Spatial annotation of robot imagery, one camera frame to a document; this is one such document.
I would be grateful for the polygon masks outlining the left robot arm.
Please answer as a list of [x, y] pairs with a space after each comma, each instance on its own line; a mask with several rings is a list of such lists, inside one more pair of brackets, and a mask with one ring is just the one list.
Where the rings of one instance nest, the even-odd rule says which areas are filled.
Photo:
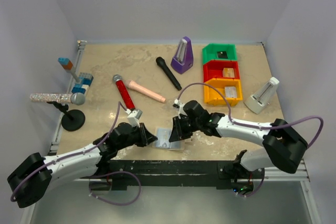
[[19, 208], [39, 201], [46, 192], [77, 178], [108, 174], [108, 161], [118, 151], [129, 147], [146, 147], [156, 141], [143, 123], [132, 126], [120, 123], [116, 128], [78, 150], [56, 156], [29, 155], [7, 178], [12, 190], [10, 200]]

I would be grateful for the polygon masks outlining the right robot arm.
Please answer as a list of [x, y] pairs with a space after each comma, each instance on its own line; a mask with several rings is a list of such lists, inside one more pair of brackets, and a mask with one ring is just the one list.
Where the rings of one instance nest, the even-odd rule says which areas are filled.
[[194, 132], [200, 131], [207, 136], [236, 138], [260, 146], [255, 151], [241, 151], [222, 169], [225, 178], [246, 178], [268, 167], [294, 174], [308, 149], [308, 143], [292, 127], [286, 127], [282, 119], [274, 123], [230, 120], [226, 114], [209, 113], [195, 100], [187, 103], [176, 100], [173, 106], [179, 114], [173, 118], [171, 143], [191, 138]]

